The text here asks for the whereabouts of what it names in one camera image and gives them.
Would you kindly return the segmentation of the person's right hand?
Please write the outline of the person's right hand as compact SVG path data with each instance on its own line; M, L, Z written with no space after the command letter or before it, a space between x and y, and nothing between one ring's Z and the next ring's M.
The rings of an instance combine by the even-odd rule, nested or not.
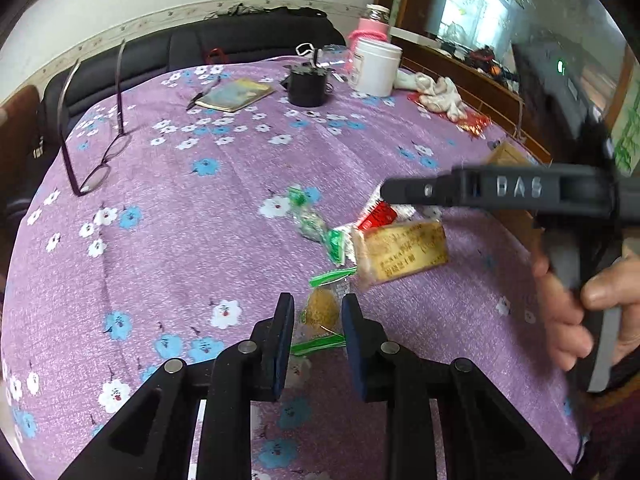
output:
M615 307L622 311L613 364L639 347L639 256L629 247L620 261L589 280L578 294L552 273L540 243L533 247L532 269L548 353L561 370L571 370L594 347L594 337L582 325L588 312Z

